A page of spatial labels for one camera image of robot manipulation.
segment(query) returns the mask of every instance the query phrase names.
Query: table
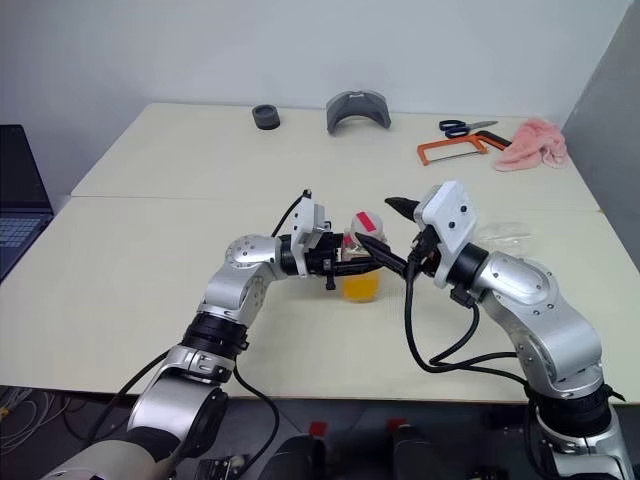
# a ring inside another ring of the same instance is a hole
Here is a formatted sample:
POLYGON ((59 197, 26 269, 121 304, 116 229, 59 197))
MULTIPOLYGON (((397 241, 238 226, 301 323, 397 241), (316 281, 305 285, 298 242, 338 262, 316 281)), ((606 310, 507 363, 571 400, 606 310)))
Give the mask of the table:
POLYGON ((280 109, 282 124, 258 130, 249 107, 151 104, 73 190, 74 196, 208 198, 284 206, 305 187, 336 208, 381 209, 387 196, 421 198, 445 180, 466 185, 477 208, 596 211, 573 165, 501 173, 487 155, 420 163, 418 144, 444 138, 438 121, 498 120, 492 132, 511 138, 513 117, 392 114, 389 131, 350 117, 331 136, 320 110, 280 109), (363 202, 374 200, 364 205, 363 202))
MULTIPOLYGON (((325 204, 335 225, 348 220, 340 204, 325 204)), ((226 245, 248 231, 270 231, 281 209, 268 201, 72 198, 0 288, 0 383, 117 390, 181 338, 226 245)), ((554 271, 568 301, 602 337, 607 381, 639 402, 628 359, 640 333, 640 278, 606 218, 504 206, 479 216, 482 223, 530 226, 531 255, 554 271)), ((415 225, 390 210, 383 219, 390 244, 406 254, 415 225)), ((436 353, 467 328, 469 312, 426 278, 416 292, 416 340, 425 355, 436 353)), ((507 380, 420 371, 405 345, 402 302, 402 282, 390 272, 370 304, 326 292, 321 279, 274 283, 249 330, 251 347, 239 357, 243 376, 277 397, 524 399, 507 380)), ((476 337, 454 358, 511 348, 483 316, 476 337)), ((514 360, 495 364, 518 371, 514 360)), ((225 389, 246 395, 233 381, 225 389)))

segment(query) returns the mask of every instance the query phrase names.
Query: floor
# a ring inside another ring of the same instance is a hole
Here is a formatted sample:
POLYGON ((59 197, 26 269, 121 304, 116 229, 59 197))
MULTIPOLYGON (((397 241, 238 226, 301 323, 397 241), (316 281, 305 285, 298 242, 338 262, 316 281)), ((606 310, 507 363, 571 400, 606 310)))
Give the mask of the floor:
MULTIPOLYGON (((438 445, 443 458, 454 465, 457 475, 452 478, 466 478, 479 465, 501 466, 512 479, 537 478, 529 469, 522 449, 518 425, 523 413, 521 406, 337 400, 280 400, 277 405, 282 417, 278 436, 264 457, 247 472, 245 480, 256 479, 277 447, 289 437, 307 433, 313 422, 326 424, 322 438, 327 445, 331 478, 388 479, 385 452, 390 421, 407 421, 425 432, 438 445)), ((77 406, 78 401, 71 405, 73 409, 77 406)), ((68 415, 69 423, 77 432, 86 433, 101 408, 102 404, 87 403, 68 415)), ((640 406, 617 410, 632 460, 640 463, 640 406)), ((118 409, 107 426, 117 425, 127 413, 127 409, 118 409)), ((28 419, 25 414, 20 410, 11 414, 0 424, 2 434, 19 429, 28 419)), ((232 400, 215 445, 201 458, 251 454, 260 448, 271 427, 271 413, 262 402, 232 400)), ((0 479, 38 479, 74 455, 80 445, 59 417, 14 452, 1 457, 0 479)), ((185 460, 178 468, 177 478, 195 478, 199 460, 185 460)))

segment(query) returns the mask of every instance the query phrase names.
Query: pink cloth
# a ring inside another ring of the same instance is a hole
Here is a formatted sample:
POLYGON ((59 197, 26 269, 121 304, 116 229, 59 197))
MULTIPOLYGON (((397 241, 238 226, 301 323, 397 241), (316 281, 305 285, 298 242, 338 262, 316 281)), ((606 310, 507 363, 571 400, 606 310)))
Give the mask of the pink cloth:
POLYGON ((512 143, 493 164, 501 172, 534 168, 543 162, 553 168, 563 167, 571 158, 560 129, 539 118, 530 118, 513 136, 512 143))

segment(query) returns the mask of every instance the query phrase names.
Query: gray plastic object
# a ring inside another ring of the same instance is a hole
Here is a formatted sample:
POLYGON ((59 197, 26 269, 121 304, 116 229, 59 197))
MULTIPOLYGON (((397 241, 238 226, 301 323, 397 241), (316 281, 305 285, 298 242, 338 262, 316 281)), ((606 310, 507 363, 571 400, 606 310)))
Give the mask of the gray plastic object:
POLYGON ((333 133, 343 118, 367 117, 384 128, 391 126, 387 101, 373 90, 342 92, 327 102, 327 130, 333 133))

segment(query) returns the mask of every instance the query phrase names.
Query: orange juice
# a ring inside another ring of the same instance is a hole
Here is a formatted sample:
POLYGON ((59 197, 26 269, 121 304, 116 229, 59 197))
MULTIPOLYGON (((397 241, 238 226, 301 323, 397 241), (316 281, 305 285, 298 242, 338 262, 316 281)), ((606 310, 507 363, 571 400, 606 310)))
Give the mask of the orange juice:
POLYGON ((342 294, 352 302, 370 302, 378 292, 380 271, 351 275, 343 278, 342 294))

